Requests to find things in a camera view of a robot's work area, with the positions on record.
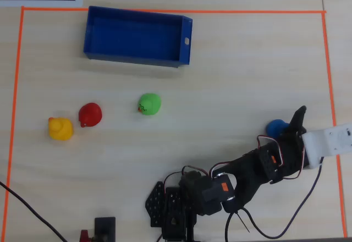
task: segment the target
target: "cable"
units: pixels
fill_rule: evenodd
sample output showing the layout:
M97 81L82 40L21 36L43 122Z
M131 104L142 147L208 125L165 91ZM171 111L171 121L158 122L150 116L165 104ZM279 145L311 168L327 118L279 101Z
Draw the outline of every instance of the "cable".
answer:
M156 242L159 242L162 237L163 237L163 234L161 234L161 235L158 237L158 240L156 240Z
M282 158L282 151L281 151L281 147L280 147L280 144L279 142L276 141L276 139L274 139L273 137L270 137L270 136L264 136L264 135L259 135L257 136L257 141L258 141L258 149L260 149L260 140L259 138L263 138L263 139L270 139L272 141L275 141L278 148L279 148L279 155L280 155L280 159L281 159L281 164L279 165L279 167L281 167L283 164L284 164L284 159Z
M3 186L9 193L15 196L18 200L20 200L22 204L24 204L29 209L29 211L31 211L40 221L42 221L46 226L48 226L55 233L55 235L57 235L61 239L61 241L67 242L67 240L64 239L64 237L51 224L49 224L44 218L42 218L25 200L23 200L21 196L19 196L13 190L8 188L1 181L0 181L0 185Z
M164 180L164 194L166 194L166 187L165 187L165 183L166 183L166 180L167 178L169 178L171 175L174 175L176 173L181 173L181 171L179 172L173 172L173 173L170 173L169 175L166 176L165 180Z
M321 174L321 168L322 168L322 162L324 160L324 157L322 157L320 159L320 167L319 167L319 171L318 171L318 175L313 183L313 186L312 188L310 189L310 191L308 192L308 194L306 195L306 197L303 199L303 201L301 202L301 204L299 205L299 207L297 208L297 210L295 211L295 213L293 214L290 222L287 224L286 228L282 231L282 233L280 235L277 235L277 236L269 236L269 235L266 235L262 232L262 230L259 229L259 227L256 225L256 223L254 222L253 218L252 218L252 215L250 214L250 212L246 209L246 208L242 208L242 210L248 215L249 217L249 220L251 221L251 223L253 224L254 228L257 229L257 231L265 238L268 238L268 239L278 239L280 237L282 237L286 231L288 230L288 228L290 227L290 225L292 224L293 220L295 219L295 217L297 216L299 210L301 210L302 206L304 205L304 203L307 201L307 199L309 198L309 196L312 194L314 188L315 188L315 185L317 184L318 180L319 180L319 177L320 177L320 174Z
M293 177L293 178L284 177L283 179L285 179L285 180L294 180L294 179L297 179L297 178L299 177L299 175L300 175L301 172L303 171L305 153L306 153L306 149L305 149L304 146L303 146L303 150L302 150L302 165L301 165L301 169L299 170L299 173L297 174L297 176L296 176L296 177Z
M230 213L229 217L227 218L227 221L226 221L226 225L225 225L225 242L229 242L228 230L229 230L229 225L230 225L230 221L231 221L231 218L232 218L233 214L234 213Z
M209 176L210 178L213 178L213 171L216 167L220 166L220 165L223 165L223 164L229 164L230 162L229 161L224 161L224 162L219 162L219 163L216 163L213 167L210 168L209 170Z
M204 170L202 168L194 167L194 166L191 166L191 165L183 166L183 168L181 170L182 175L184 174L184 171L185 171L186 167L191 168L191 169L196 169L197 171L203 172L205 175L209 176L209 174L208 174L208 172L206 170Z

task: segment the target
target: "black cable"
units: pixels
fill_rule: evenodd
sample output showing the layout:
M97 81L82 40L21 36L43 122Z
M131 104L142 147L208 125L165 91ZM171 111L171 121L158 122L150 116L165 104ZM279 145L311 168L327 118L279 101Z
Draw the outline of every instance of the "black cable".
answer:
M228 239L228 230L229 230L229 225L230 225L230 221L231 221L231 218L233 216L234 213L230 213L229 214L229 217L227 218L227 221L226 221L226 225L225 225L225 242L229 242L229 239Z
M158 240L156 240L156 242L159 242L162 237L163 237L163 234L161 234L161 235L158 237Z
M295 217L297 216L299 210L301 210L302 206L304 205L304 203L308 200L309 196L312 194L314 188L315 188L315 185L317 184L318 180L319 180L319 177L320 177L320 173L321 173L321 168L322 168L322 163L323 163L323 160L324 160L324 157L322 157L320 159L320 166L319 166L319 171L318 171L318 175L317 177L315 178L315 181L313 183L313 186L312 188L310 189L310 191L308 192L308 194L306 195L306 197L303 199L303 201L301 202L301 204L299 205L299 207L297 208L297 210L295 211L295 213L293 214L290 222L287 224L286 228L282 231L282 233L280 235L277 235L277 236L269 236L269 235L266 235L262 232L262 230L259 229L259 227L256 225L256 223L254 222L250 212L246 209L246 208L242 208L243 211L245 211L245 213L248 215L249 217L249 220L251 221L251 223L253 224L254 228L257 229L257 231L265 238L268 238L268 239L278 239L280 237L282 237L286 231L289 229L290 225L292 224L293 220L295 219Z
M302 206L304 205L304 203L308 200L309 196L312 194L314 188L315 188L315 185L317 184L318 180L319 180L319 177L320 177L320 174L321 174L321 168L322 168L322 163L323 163L323 160L324 160L324 157L322 157L320 159L320 166L319 166L319 171L318 171L318 175L317 177L315 178L315 181L313 183L313 186L312 188L310 189L310 191L308 192L308 194L306 195L306 197L303 199L303 201L301 202L301 204L299 205L299 207L297 208L297 210L295 211L295 213L293 214L290 222L287 224L286 228L282 231L282 233L280 235L277 235L277 236L269 236L269 235L266 235L263 233L262 230L260 230L260 228L256 225L256 223L254 222L253 218L252 218L252 215L250 214L250 212L246 209L246 208L242 208L242 210L248 215L249 217L249 220L251 221L251 223L253 224L254 228L257 229L257 231L265 238L267 239L278 239L280 237L282 237L286 231L289 229L290 225L292 224L293 220L295 219L295 217L297 216L299 210L301 210ZM232 218L232 215L234 213L231 213L227 219L227 222L226 222L226 226L225 226L225 242L228 242L228 228L229 228L229 224L230 224L230 220Z
M9 193L15 196L18 200L20 200L22 204L24 204L29 209L29 211L31 211L40 221L42 221L46 226L48 226L55 233L55 235L57 235L61 239L61 241L67 242L67 240L64 239L64 237L51 224L49 224L44 218L42 218L25 200L23 200L21 196L19 196L13 190L8 188L1 181L0 181L0 185L3 186Z

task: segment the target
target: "orange boundary tape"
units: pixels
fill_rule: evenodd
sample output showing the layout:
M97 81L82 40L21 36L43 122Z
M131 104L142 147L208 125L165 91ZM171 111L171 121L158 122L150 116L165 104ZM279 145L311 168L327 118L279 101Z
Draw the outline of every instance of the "orange boundary tape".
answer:
M25 7L28 11L88 11L88 8ZM179 9L129 9L142 12L188 14L322 14L325 10L179 10Z
M331 115L332 115L332 124L336 126L336 113L335 113L335 103L334 103L334 91L332 87L332 78L331 78L331 68L330 68L330 58L329 58L329 46L328 46L328 36L326 33L326 21L325 13L321 14L321 20L323 24L323 35L324 35L324 46L325 46L325 59L326 59L326 68L328 73L328 83L329 83L329 93L330 93L330 104L331 104ZM339 182L339 194L340 194L340 209L341 209L341 221L342 221L342 230L343 237L347 237L347 225L346 225L346 216L345 216L345 203L344 203L344 194L343 194L343 184L342 184L342 171L341 171L341 161L340 155L336 156L337 164L337 177Z
M9 161L8 161L8 166L7 166L7 180L6 180L6 186L7 187L10 187L10 179L11 179L13 139L14 139L14 134L15 134L15 121L16 121L18 72L19 72L19 68L20 68L20 55L21 55L21 43L22 43L22 31L23 31L23 16L24 16L24 7L21 7L20 28L19 28L18 42L17 42L15 82L14 82L14 87L13 87ZM6 191L5 192L5 203L4 203L4 216L3 216L3 221L2 221L1 242L5 241L5 231L6 231L6 222L7 222L8 203L9 203L9 192Z
M15 120L16 120L18 75L19 75L22 32L23 32L23 19L24 19L25 10L27 10L27 11L88 11L88 8L21 7L20 26L19 26L18 44L17 44L14 91L13 91L13 102L12 102L12 119L11 119L11 132L10 132L10 145L9 145L9 161L8 161L7 180L6 180L7 186L10 186L10 179L11 179L14 130L15 130ZM137 10L137 11L143 11L143 12L191 13L191 14L321 14L332 121L333 121L333 126L336 126L335 104L334 104L333 86L332 86L332 78L331 78L328 40L327 40L327 33L326 33L326 21L325 21L326 11L325 10L173 10L173 9L130 9L130 10ZM346 225L345 208L344 208L344 194L343 194L340 155L338 155L336 157L336 162L337 162L337 171L338 171L338 184L339 184L340 208L341 208L343 235L346 238L347 237L347 225ZM6 191L5 192L5 202L4 202L4 215L3 215L1 242L5 242L8 201L9 201L9 192Z

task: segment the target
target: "blue bin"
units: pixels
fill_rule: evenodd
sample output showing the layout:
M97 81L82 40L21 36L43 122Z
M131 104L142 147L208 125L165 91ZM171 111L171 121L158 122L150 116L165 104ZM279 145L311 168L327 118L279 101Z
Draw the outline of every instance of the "blue bin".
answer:
M189 64L193 21L182 15L89 7L90 59L179 67Z

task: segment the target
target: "rubber duck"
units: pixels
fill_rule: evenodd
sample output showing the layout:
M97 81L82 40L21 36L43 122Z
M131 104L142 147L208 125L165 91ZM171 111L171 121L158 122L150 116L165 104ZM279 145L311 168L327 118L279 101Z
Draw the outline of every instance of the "rubber duck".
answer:
M152 116L159 112L161 98L155 93L145 93L138 102L138 111L146 116Z
M69 140L73 135L73 126L67 118L49 118L49 136L56 140Z
M80 109L78 113L78 121L81 123L81 127L94 127L102 119L103 114L100 106L96 103L88 103Z

